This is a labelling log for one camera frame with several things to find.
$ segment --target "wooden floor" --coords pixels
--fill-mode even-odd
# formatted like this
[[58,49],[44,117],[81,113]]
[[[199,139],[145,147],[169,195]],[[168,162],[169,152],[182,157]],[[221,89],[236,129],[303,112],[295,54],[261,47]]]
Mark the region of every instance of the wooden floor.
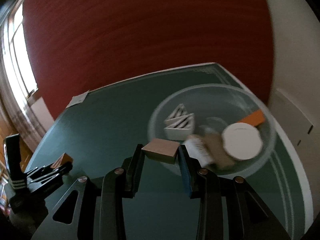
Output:
[[25,0],[23,16],[31,66],[54,118],[87,90],[204,62],[220,63],[268,100],[266,0]]

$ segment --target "white wall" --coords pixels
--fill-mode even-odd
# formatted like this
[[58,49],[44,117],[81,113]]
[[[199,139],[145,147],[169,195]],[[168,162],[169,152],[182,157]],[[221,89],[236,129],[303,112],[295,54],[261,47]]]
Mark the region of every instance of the white wall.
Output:
[[274,39],[269,108],[302,161],[316,216],[320,210],[320,22],[305,0],[267,3]]
[[32,106],[31,109],[33,110],[35,116],[38,118],[40,124],[48,131],[49,128],[53,125],[54,119],[51,116],[46,104],[44,103],[43,98],[39,98]]

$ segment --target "piece of paper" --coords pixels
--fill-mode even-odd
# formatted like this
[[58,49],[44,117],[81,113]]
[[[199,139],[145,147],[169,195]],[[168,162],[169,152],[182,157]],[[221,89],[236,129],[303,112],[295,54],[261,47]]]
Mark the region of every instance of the piece of paper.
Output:
[[79,103],[82,103],[84,101],[84,99],[86,98],[87,94],[89,93],[89,91],[81,94],[81,95],[78,95],[78,96],[74,96],[72,97],[70,103],[67,105],[66,108],[70,107],[70,106],[74,106],[74,105],[77,105]]

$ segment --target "transparent bowl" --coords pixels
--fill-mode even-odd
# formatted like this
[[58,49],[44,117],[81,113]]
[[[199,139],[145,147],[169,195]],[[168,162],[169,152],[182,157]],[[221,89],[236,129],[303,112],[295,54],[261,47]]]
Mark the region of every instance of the transparent bowl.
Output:
[[[184,104],[188,113],[195,114],[196,134],[202,134],[204,127],[221,132],[224,126],[238,122],[250,113],[261,109],[266,121],[258,130],[263,141],[261,152],[253,159],[238,161],[231,169],[213,171],[221,177],[244,178],[258,171],[270,158],[276,143],[276,129],[268,108],[256,96],[240,88],[223,84],[203,84],[180,90],[162,101],[154,110],[148,124],[148,139],[167,139],[164,120],[178,104]],[[163,163],[170,171],[180,175],[178,164]]]

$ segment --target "metal screw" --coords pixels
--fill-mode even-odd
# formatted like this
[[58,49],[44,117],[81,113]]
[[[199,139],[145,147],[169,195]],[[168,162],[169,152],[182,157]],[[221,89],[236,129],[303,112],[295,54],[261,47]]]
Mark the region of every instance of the metal screw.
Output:
[[81,176],[79,179],[78,179],[78,181],[80,182],[80,183],[84,183],[84,182],[86,182],[87,181],[87,177],[86,176]]
[[244,182],[244,178],[242,178],[241,176],[236,176],[235,181],[238,183],[243,183]]
[[122,168],[116,168],[116,169],[115,169],[115,174],[120,175],[120,174],[122,174],[123,172],[124,172],[124,169],[122,169]]
[[201,169],[199,169],[199,173],[202,175],[206,175],[206,174],[208,174],[208,170],[206,168],[201,168]]

